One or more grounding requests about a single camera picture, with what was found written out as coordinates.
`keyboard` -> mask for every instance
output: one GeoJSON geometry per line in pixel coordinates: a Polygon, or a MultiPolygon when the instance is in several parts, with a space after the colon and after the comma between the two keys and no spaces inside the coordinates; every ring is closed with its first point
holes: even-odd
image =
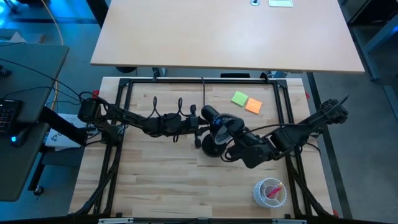
{"type": "Polygon", "coordinates": [[[12,134],[21,106],[21,100],[0,99],[0,135],[12,134]]]}

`wooden table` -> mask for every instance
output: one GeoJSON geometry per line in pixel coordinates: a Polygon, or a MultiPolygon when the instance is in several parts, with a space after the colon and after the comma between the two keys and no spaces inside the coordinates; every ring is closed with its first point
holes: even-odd
{"type": "Polygon", "coordinates": [[[363,73],[336,0],[113,0],[93,65],[363,73]]]}
{"type": "MultiPolygon", "coordinates": [[[[99,95],[114,102],[118,83],[119,78],[103,78],[99,95]]],[[[298,123],[310,115],[303,83],[301,79],[287,79],[287,83],[295,122],[298,123]]],[[[248,128],[278,123],[274,89],[270,85],[206,84],[205,95],[206,104],[214,106],[220,113],[241,117],[248,128]],[[263,102],[260,115],[230,102],[236,90],[263,102]]],[[[198,109],[203,106],[202,84],[135,83],[129,110],[149,115],[153,96],[157,97],[157,109],[161,114],[176,111],[179,97],[183,98],[184,113],[189,112],[192,104],[198,109]]],[[[271,128],[256,133],[270,131],[271,128]]],[[[283,218],[286,213],[293,215],[284,159],[248,169],[240,160],[225,163],[220,158],[207,157],[201,149],[195,149],[193,139],[193,135],[180,136],[178,143],[173,143],[172,138],[151,138],[140,129],[129,127],[124,137],[112,213],[151,218],[283,218]],[[262,208],[252,199],[254,184],[266,177],[275,177],[287,186],[288,197],[283,207],[262,208]]],[[[85,149],[71,212],[77,211],[98,185],[104,150],[103,144],[92,144],[85,149]]],[[[331,212],[318,151],[304,146],[302,160],[309,189],[331,212]]],[[[300,191],[298,195],[304,211],[300,191]]],[[[106,196],[105,190],[102,208],[106,196]]]]}

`wooden tabletop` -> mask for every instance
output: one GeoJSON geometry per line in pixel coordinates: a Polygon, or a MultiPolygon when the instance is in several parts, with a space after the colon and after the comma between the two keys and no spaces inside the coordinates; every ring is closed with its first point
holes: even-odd
{"type": "MultiPolygon", "coordinates": [[[[99,95],[114,102],[119,78],[103,78],[99,95]]],[[[295,122],[310,115],[301,79],[288,79],[289,95],[295,122]]],[[[206,84],[206,104],[220,113],[241,117],[248,128],[278,123],[273,87],[270,85],[206,84]],[[230,102],[239,90],[263,102],[260,115],[245,111],[230,102]]],[[[202,84],[135,83],[129,110],[143,116],[152,111],[152,98],[157,97],[159,113],[177,111],[177,100],[183,98],[183,112],[203,106],[202,84]]],[[[256,134],[272,131],[263,129],[256,134]]],[[[264,162],[248,169],[241,160],[225,163],[195,149],[194,136],[151,138],[130,126],[124,137],[112,213],[125,217],[156,218],[283,218],[293,214],[292,198],[285,160],[264,162]],[[262,208],[252,198],[254,184],[267,177],[281,180],[287,186],[287,201],[275,209],[262,208]]],[[[92,144],[85,149],[70,211],[77,211],[94,192],[100,178],[105,146],[92,144]]],[[[317,200],[331,212],[331,203],[318,151],[303,147],[303,166],[307,184],[317,200]]],[[[106,204],[105,192],[102,208],[106,204]]],[[[302,197],[299,202],[303,209],[302,197]]]]}
{"type": "Polygon", "coordinates": [[[113,0],[91,64],[363,73],[336,0],[113,0]]]}

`floor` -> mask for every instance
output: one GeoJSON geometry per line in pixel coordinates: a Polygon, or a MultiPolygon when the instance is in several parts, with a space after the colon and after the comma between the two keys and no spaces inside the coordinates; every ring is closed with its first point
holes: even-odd
{"type": "MultiPolygon", "coordinates": [[[[58,18],[93,19],[85,1],[57,0],[51,3],[50,8],[58,18]]],[[[20,29],[22,35],[41,33],[45,35],[44,44],[60,43],[55,26],[51,23],[15,22],[18,18],[48,19],[49,16],[44,9],[21,6],[18,11],[18,15],[10,17],[7,7],[0,1],[0,28],[20,29]]],[[[70,47],[70,52],[59,79],[75,91],[98,89],[102,77],[105,76],[149,77],[152,75],[149,68],[139,68],[132,74],[123,74],[112,67],[91,66],[91,54],[94,51],[100,28],[96,24],[71,24],[68,23],[68,19],[65,20],[65,23],[60,24],[60,28],[65,45],[70,47]]],[[[396,46],[396,41],[390,41],[375,53],[377,61],[381,63],[382,70],[386,73],[397,71],[396,63],[383,63],[391,61],[389,49],[396,49],[396,46]]],[[[221,72],[230,71],[173,68],[168,69],[167,75],[170,77],[218,77],[221,72]]],[[[260,71],[248,72],[252,77],[258,77],[261,73],[260,71]]],[[[305,75],[292,74],[289,77],[303,78],[306,90],[311,95],[305,75]]],[[[396,222],[398,220],[398,203],[396,203],[398,173],[394,170],[396,170],[398,157],[396,150],[398,125],[382,86],[370,82],[368,74],[316,73],[315,79],[322,101],[329,98],[341,99],[349,95],[349,100],[345,103],[350,113],[347,122],[343,125],[331,126],[330,132],[353,217],[359,220],[396,222]]],[[[60,100],[68,99],[60,95],[60,100]]],[[[309,99],[308,103],[311,112],[314,113],[312,99],[309,99]]],[[[77,106],[68,103],[59,104],[58,112],[77,113],[77,111],[77,106]]],[[[318,143],[323,152],[322,162],[332,205],[339,212],[340,205],[322,139],[318,143]]],[[[77,167],[47,166],[40,180],[40,185],[45,188],[44,194],[35,197],[31,192],[24,190],[17,202],[0,202],[0,220],[67,214],[77,174],[77,167]]]]}

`orange sticky note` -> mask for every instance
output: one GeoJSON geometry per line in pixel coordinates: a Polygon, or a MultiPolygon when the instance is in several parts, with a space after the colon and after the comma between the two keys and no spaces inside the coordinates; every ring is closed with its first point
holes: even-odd
{"type": "Polygon", "coordinates": [[[262,103],[260,101],[249,98],[248,103],[246,104],[246,109],[253,113],[259,114],[261,105],[262,103]]]}

